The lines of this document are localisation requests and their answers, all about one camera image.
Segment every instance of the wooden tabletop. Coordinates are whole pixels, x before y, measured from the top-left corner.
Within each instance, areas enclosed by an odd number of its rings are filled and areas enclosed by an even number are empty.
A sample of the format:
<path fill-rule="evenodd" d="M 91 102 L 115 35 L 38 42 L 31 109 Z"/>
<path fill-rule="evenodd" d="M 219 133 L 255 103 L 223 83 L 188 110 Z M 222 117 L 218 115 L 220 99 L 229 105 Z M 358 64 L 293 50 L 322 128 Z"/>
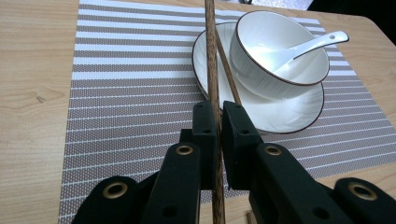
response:
<path fill-rule="evenodd" d="M 203 7 L 204 0 L 139 0 Z M 318 19 L 327 32 L 343 30 L 340 45 L 352 68 L 396 127 L 396 48 L 363 17 L 216 2 L 216 8 L 273 10 Z M 61 198 L 67 108 L 78 0 L 0 0 L 0 223 L 55 223 Z M 396 162 L 321 178 L 366 179 L 396 198 Z M 227 223 L 246 222 L 246 196 L 226 200 Z M 201 222 L 211 222 L 210 204 Z"/>

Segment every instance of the white bowl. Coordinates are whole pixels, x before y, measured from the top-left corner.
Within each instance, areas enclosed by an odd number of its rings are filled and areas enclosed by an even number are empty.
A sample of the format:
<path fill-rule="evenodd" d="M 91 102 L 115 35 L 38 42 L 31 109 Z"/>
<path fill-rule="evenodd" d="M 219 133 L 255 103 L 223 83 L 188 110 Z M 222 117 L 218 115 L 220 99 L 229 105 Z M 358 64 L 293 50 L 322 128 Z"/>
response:
<path fill-rule="evenodd" d="M 222 46 L 229 55 L 235 22 L 218 24 Z M 192 66 L 198 84 L 207 98 L 206 35 L 201 33 L 192 50 Z M 233 95 L 218 55 L 219 106 L 232 101 Z M 310 91 L 288 100 L 269 100 L 252 94 L 235 81 L 243 107 L 255 127 L 264 133 L 294 133 L 311 125 L 320 115 L 324 103 L 323 87 L 319 83 Z"/>
<path fill-rule="evenodd" d="M 312 50 L 270 72 L 261 52 L 286 49 L 315 38 L 298 22 L 270 11 L 242 16 L 231 43 L 236 78 L 252 93 L 271 100 L 289 99 L 315 88 L 329 73 L 323 48 Z"/>

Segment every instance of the saucer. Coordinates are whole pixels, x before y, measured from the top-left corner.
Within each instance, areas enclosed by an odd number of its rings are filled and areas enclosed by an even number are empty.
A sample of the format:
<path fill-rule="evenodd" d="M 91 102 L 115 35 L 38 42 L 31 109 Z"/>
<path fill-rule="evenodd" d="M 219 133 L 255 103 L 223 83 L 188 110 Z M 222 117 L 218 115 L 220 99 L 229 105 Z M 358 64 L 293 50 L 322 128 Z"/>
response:
<path fill-rule="evenodd" d="M 236 22 L 217 24 L 219 37 L 227 59 Z M 206 35 L 199 34 L 192 49 L 192 66 L 198 85 L 207 98 Z M 221 59 L 218 55 L 219 106 L 224 101 L 233 100 Z M 311 91 L 285 100 L 269 100 L 248 91 L 234 78 L 242 106 L 247 111 L 254 126 L 262 133 L 294 133 L 310 126 L 320 115 L 324 105 L 324 92 L 321 83 Z"/>

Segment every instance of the spoon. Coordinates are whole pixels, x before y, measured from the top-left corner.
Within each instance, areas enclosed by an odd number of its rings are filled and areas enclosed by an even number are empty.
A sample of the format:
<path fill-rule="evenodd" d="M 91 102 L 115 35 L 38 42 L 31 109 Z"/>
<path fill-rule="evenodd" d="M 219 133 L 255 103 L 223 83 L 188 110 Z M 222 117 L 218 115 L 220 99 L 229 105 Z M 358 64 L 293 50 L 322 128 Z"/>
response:
<path fill-rule="evenodd" d="M 331 44 L 347 42 L 348 40 L 348 35 L 343 31 L 332 32 L 288 49 L 262 52 L 261 64 L 266 70 L 274 73 L 286 63 L 293 61 L 313 49 L 322 48 Z"/>

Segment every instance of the striped placemat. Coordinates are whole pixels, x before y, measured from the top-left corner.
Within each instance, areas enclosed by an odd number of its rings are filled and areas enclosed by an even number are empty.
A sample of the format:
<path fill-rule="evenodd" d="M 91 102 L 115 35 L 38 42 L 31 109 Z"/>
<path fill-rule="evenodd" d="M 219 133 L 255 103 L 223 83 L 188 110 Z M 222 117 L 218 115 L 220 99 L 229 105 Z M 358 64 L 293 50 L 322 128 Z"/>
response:
<path fill-rule="evenodd" d="M 217 22 L 237 21 L 243 12 L 216 15 Z M 325 34 L 317 20 L 294 19 Z M 141 181 L 160 169 L 180 129 L 191 127 L 192 106 L 205 99 L 191 65 L 204 29 L 203 8 L 80 0 L 60 223 L 71 222 L 104 178 Z M 394 128 L 337 47 L 326 50 L 331 71 L 319 119 L 264 141 L 287 147 L 313 177 L 396 161 Z M 227 197 L 244 193 L 226 190 Z M 202 201 L 209 200 L 203 192 Z"/>

